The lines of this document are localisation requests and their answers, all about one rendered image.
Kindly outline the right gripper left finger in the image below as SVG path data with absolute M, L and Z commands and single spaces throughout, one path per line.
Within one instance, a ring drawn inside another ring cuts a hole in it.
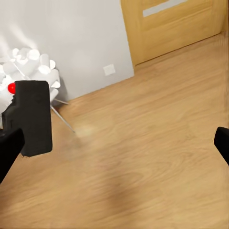
M 0 131 L 0 184 L 24 145 L 25 139 L 20 127 Z

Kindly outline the digital camera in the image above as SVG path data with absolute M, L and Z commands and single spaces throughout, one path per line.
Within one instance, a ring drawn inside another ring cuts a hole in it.
M 25 145 L 22 156 L 52 151 L 50 89 L 47 81 L 21 80 L 8 85 L 12 103 L 1 113 L 2 131 L 20 127 Z

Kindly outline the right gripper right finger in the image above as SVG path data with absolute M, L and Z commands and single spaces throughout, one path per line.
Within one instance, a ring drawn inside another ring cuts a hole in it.
M 214 145 L 218 151 L 222 154 L 224 159 L 229 165 L 229 129 L 224 127 L 218 127 L 215 138 Z

